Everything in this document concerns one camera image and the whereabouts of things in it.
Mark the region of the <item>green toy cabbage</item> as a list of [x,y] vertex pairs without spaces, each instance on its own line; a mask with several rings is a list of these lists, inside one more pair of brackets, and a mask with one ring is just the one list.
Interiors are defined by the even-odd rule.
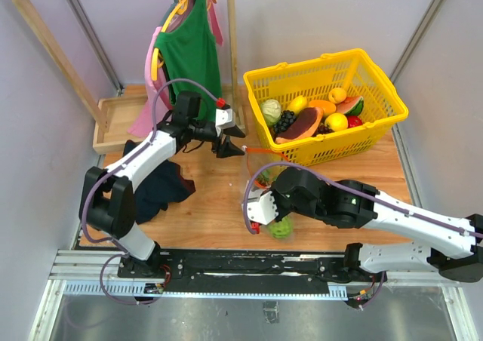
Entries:
[[279,221],[272,221],[266,227],[269,234],[275,239],[286,239],[294,231],[294,224],[290,215],[283,217]]

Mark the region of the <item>toy cherry bunch with leaves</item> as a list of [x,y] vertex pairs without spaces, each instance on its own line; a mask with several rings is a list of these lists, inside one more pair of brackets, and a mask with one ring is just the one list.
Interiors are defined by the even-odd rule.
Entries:
[[257,175],[254,184],[258,188],[267,189],[276,181],[280,173],[281,168],[279,166],[267,168]]

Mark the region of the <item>clear zip top bag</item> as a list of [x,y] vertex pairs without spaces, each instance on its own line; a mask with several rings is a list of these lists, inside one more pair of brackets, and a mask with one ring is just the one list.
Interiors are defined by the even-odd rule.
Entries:
[[285,169],[286,155],[271,149],[243,146],[248,179],[241,195],[241,211],[246,229],[257,235],[264,231],[274,239],[291,237],[294,225],[289,215],[282,216],[275,204],[271,186]]

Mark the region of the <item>yellow plastic shopping basket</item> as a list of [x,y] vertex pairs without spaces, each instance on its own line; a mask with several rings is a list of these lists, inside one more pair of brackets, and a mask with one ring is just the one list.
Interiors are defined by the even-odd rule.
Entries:
[[[261,145],[306,166],[365,152],[408,116],[392,82],[362,49],[251,70],[244,81]],[[361,124],[329,134],[277,140],[262,112],[267,100],[277,100],[291,111],[317,106],[321,118],[327,118],[326,107],[334,105],[341,115],[355,116]]]

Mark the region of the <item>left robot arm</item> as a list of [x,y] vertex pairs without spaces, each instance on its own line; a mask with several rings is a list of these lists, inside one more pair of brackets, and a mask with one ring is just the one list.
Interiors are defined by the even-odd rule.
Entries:
[[161,270],[161,248],[137,224],[137,187],[192,140],[211,143],[218,158],[243,155],[231,142],[232,137],[245,137],[232,108],[219,98],[214,102],[214,120],[200,120],[202,100],[198,92],[180,92],[171,113],[152,122],[153,129],[143,142],[107,169],[92,167],[85,174],[79,209],[82,228],[104,232],[147,278]]

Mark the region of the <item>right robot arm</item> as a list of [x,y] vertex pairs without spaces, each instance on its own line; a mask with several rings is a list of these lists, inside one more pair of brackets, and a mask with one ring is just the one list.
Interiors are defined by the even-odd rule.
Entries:
[[465,283],[482,279],[482,216],[450,217],[424,210],[355,180],[324,180],[300,166],[270,186],[280,215],[296,213],[338,229],[375,229],[408,238],[401,244],[346,246],[343,274],[437,272]]

